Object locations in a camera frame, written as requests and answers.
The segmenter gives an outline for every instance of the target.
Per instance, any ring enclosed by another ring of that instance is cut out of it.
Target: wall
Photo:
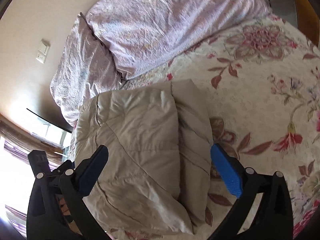
[[[27,110],[67,128],[49,90],[76,16],[98,0],[13,0],[0,20],[0,113],[28,129]],[[40,41],[51,48],[36,60]]]

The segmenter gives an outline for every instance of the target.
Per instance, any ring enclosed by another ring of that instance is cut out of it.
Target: curtain
[[[4,149],[9,152],[13,157],[16,157],[17,159],[23,161],[24,163],[30,165],[29,159],[28,159],[28,153],[25,151],[22,151],[19,147],[16,147],[9,141],[5,140],[4,142]],[[52,163],[51,160],[49,161],[49,168],[51,171],[58,168],[60,165],[57,163]]]
[[[10,213],[12,213],[12,215],[14,215],[14,217],[17,217],[19,219],[22,219],[23,221],[27,221],[27,214],[22,213],[12,207],[9,207],[7,205],[5,205],[5,208],[7,211],[9,211]],[[8,219],[10,220],[10,222],[12,223],[12,225],[15,227],[15,229],[25,238],[27,239],[27,228],[25,224],[21,224],[19,222],[17,222],[14,218],[12,218],[10,216],[10,218],[8,217]]]
[[[58,167],[62,164],[62,156],[55,153],[55,151],[59,149],[52,147],[38,140],[37,138],[32,137],[29,133],[15,126],[14,124],[9,125],[6,122],[0,121],[0,135],[6,139],[7,147],[9,147],[9,152],[13,156],[28,164],[28,157],[23,151],[30,153],[32,150],[45,151],[49,163],[51,163],[55,167]],[[18,147],[14,149],[10,148],[10,142],[12,142],[14,145],[17,145],[23,151],[21,151]]]

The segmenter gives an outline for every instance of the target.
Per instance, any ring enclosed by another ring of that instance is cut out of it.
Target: floral bedspread
[[[194,45],[170,62],[129,81],[125,89],[191,78],[203,92],[212,133],[244,167],[287,180],[295,236],[320,203],[320,52],[302,33],[270,15],[244,22]],[[236,200],[212,166],[204,240]],[[259,199],[244,223],[249,228]],[[130,239],[154,236],[125,233]]]

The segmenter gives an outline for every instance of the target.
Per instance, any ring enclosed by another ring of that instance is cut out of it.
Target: wooden floor
[[[315,45],[319,45],[319,18],[308,0],[296,0],[298,29]]]

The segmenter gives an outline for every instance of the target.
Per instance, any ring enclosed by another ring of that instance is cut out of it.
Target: wall outlet
[[[46,59],[46,55],[43,54],[42,52],[39,52],[39,51],[38,51],[36,60],[38,60],[40,63],[44,64],[45,59]]]
[[[49,48],[50,48],[50,45],[47,42],[45,42],[44,40],[42,40],[38,51],[47,56]]]

